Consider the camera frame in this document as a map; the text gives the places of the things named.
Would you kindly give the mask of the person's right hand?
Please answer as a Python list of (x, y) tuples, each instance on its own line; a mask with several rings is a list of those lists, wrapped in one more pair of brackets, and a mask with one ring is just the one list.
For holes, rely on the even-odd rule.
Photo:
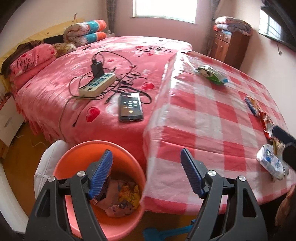
[(276, 216), (275, 226), (284, 227), (295, 217), (295, 185), (288, 191), (285, 199), (281, 202)]

